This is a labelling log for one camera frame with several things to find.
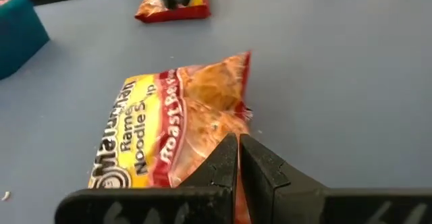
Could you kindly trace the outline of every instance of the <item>light blue tabletop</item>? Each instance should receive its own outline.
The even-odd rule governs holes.
[[[142,0],[36,8],[52,41],[0,81],[0,223],[53,222],[85,188],[125,78],[252,49],[252,135],[330,187],[432,186],[432,0],[211,0],[146,25]]]

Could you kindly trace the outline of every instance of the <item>teal container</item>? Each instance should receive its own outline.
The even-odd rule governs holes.
[[[16,72],[48,40],[30,0],[0,5],[0,79]]]

